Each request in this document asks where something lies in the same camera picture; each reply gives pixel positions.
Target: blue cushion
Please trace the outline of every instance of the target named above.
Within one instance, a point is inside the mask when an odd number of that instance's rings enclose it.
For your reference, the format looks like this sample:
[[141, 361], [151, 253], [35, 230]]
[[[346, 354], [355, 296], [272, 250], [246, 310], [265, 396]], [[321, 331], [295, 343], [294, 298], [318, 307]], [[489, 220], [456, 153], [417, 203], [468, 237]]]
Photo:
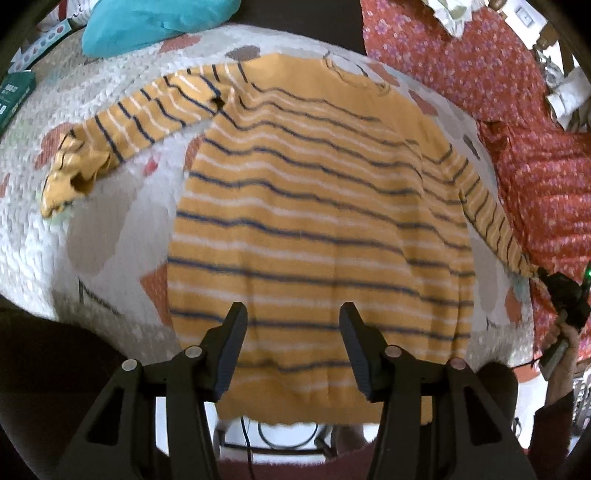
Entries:
[[240, 0], [99, 0], [82, 35], [89, 57], [114, 57], [183, 33], [217, 27]]

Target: sweater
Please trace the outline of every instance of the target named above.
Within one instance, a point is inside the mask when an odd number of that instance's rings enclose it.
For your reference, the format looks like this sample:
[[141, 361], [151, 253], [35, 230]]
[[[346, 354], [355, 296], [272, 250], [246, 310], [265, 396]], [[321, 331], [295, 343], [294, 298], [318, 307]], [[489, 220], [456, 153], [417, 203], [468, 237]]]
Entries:
[[438, 127], [330, 58], [272, 54], [155, 80], [64, 136], [42, 214], [207, 119], [178, 204], [168, 299], [183, 347], [233, 301], [248, 308], [223, 419], [379, 421], [340, 337], [346, 301], [420, 359], [463, 356], [475, 278], [466, 222], [508, 269], [533, 275], [503, 209]]

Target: black pants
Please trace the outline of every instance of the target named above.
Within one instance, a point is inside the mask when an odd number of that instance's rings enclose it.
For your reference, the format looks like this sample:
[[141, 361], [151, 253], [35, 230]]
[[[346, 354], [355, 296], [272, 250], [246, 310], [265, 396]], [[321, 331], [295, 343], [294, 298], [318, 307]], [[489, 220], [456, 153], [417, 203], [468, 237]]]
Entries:
[[[124, 359], [79, 327], [21, 312], [0, 314], [0, 478], [50, 480], [80, 422]], [[510, 424], [518, 386], [513, 371], [490, 363], [478, 377]]]

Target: white quilted bedspread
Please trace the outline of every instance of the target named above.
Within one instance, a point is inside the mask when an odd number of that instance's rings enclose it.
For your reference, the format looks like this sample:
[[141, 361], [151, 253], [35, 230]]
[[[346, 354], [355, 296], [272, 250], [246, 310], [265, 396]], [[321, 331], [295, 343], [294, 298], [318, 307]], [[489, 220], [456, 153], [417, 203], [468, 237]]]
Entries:
[[[155, 78], [181, 68], [281, 52], [322, 57], [390, 82], [442, 128], [496, 197], [490, 157], [472, 118], [438, 94], [356, 53], [296, 35], [225, 25], [114, 59], [82, 54], [82, 33], [62, 41], [33, 70], [37, 89], [0, 140], [0, 294], [51, 320], [81, 325], [143, 363], [179, 351], [165, 301], [165, 262], [176, 203], [206, 124], [138, 154], [87, 199], [51, 220], [38, 203], [59, 137]], [[527, 282], [509, 277], [470, 227], [478, 284], [468, 361], [531, 358]]]

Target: bed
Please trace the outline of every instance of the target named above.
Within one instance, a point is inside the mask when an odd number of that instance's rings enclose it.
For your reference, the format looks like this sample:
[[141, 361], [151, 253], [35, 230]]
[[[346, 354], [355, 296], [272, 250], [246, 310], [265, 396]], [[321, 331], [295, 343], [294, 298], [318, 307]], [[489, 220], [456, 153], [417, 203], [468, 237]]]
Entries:
[[[224, 25], [106, 60], [85, 57], [82, 32], [33, 68], [37, 89], [0, 142], [0, 294], [48, 321], [81, 325], [145, 364], [180, 347], [167, 308], [165, 259], [185, 179], [206, 124], [176, 133], [99, 181], [88, 198], [43, 220], [39, 194], [61, 133], [156, 77], [180, 68], [272, 52], [342, 59], [412, 99], [476, 167], [496, 197], [490, 157], [475, 121], [435, 92], [359, 54], [296, 35]], [[478, 284], [467, 360], [531, 359], [528, 283], [505, 272], [470, 227]]]

